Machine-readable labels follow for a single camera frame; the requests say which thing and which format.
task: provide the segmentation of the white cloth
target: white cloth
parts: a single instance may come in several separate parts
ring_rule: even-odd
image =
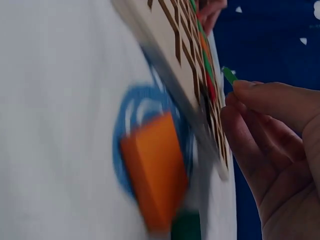
[[[0,1],[1,239],[148,239],[112,162],[138,80],[148,65],[109,0]],[[236,239],[234,179],[212,180],[209,236]]]

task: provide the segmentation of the orange square tile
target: orange square tile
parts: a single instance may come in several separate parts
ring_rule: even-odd
[[[121,152],[148,230],[169,231],[188,187],[171,113],[124,137]]]

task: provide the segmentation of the wooden board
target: wooden board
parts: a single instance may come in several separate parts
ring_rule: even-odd
[[[219,117],[223,99],[215,79],[211,79],[216,99],[209,101],[207,108],[200,104],[204,97],[201,86],[208,92],[206,67],[211,68],[213,76],[215,70],[208,40],[201,40],[201,26],[191,2],[112,0],[112,3],[187,118],[198,146],[216,163],[220,178],[226,180],[229,150]]]

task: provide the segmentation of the dark blue background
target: dark blue background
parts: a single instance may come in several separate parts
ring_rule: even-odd
[[[239,79],[320,90],[320,20],[315,0],[230,0],[214,37],[221,67]],[[236,12],[241,7],[242,13]],[[303,44],[300,38],[306,38]],[[225,81],[225,92],[232,91]],[[239,240],[262,238],[255,201],[234,162]]]

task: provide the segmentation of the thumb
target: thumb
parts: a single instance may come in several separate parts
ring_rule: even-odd
[[[278,119],[299,133],[320,116],[319,91],[278,82],[259,84],[244,80],[236,80],[233,90],[249,109]]]

